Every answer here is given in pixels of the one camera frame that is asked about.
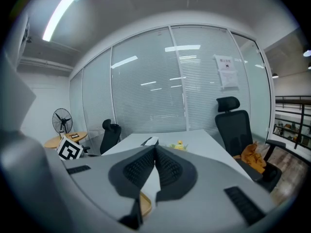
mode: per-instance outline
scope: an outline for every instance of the horizontal blinds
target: horizontal blinds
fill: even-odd
[[[86,131],[82,106],[82,70],[78,72],[70,81],[69,88],[70,111],[72,117],[72,127],[74,131]]]
[[[217,98],[237,97],[241,103],[239,109],[249,113],[249,88],[239,51],[227,30],[180,26],[172,27],[172,31],[185,77],[189,130],[204,129],[215,136],[218,134],[215,124]],[[222,89],[215,54],[232,56],[239,88]]]
[[[83,109],[88,136],[93,146],[98,146],[103,139],[103,121],[111,119],[114,123],[109,69],[110,51],[107,51],[87,65],[83,71]]]
[[[112,93],[122,139],[131,133],[186,130],[181,77],[172,47],[164,28],[113,48]]]

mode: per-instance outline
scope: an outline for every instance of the ceiling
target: ceiling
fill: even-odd
[[[308,71],[311,57],[303,56],[303,47],[306,44],[300,28],[275,42],[266,52],[272,72],[284,77]]]
[[[58,23],[51,42],[42,35],[60,0],[32,0],[30,36],[24,56],[74,66],[98,41],[126,24],[174,10],[201,10],[232,17],[253,27],[271,0],[79,0]]]

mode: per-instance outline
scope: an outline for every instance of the wooden tabletop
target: wooden tabletop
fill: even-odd
[[[76,138],[72,138],[71,135],[73,135],[73,134],[78,134],[79,136]],[[81,131],[81,132],[70,132],[70,133],[65,134],[65,136],[68,139],[70,139],[71,141],[78,142],[87,136],[87,132],[83,132],[83,131]],[[52,139],[48,140],[44,144],[44,147],[50,148],[50,149],[55,149],[55,148],[57,148],[58,144],[60,143],[60,140],[61,140],[60,136],[53,137]]]

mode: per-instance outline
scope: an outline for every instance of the electric fan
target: electric fan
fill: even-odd
[[[65,130],[66,133],[70,132],[72,128],[72,118],[68,110],[59,108],[57,109],[52,117],[53,127],[56,132]]]

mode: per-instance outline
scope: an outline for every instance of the black mesh office chair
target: black mesh office chair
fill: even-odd
[[[245,110],[231,112],[231,110],[237,109],[240,106],[239,100],[235,97],[225,97],[216,100],[218,102],[218,112],[225,112],[215,117],[225,149],[231,156],[239,155],[247,145],[253,144],[248,113]],[[285,148],[286,145],[274,140],[267,140],[266,143],[270,144],[270,148],[264,157],[267,166],[262,175],[243,161],[237,161],[254,181],[271,192],[279,181],[282,171],[267,161],[276,146]]]
[[[110,119],[103,122],[103,129],[105,130],[105,133],[100,148],[101,154],[115,146],[118,143],[121,134],[121,127],[118,124],[111,124]],[[87,153],[87,150],[89,149],[90,147],[83,147],[85,153]]]

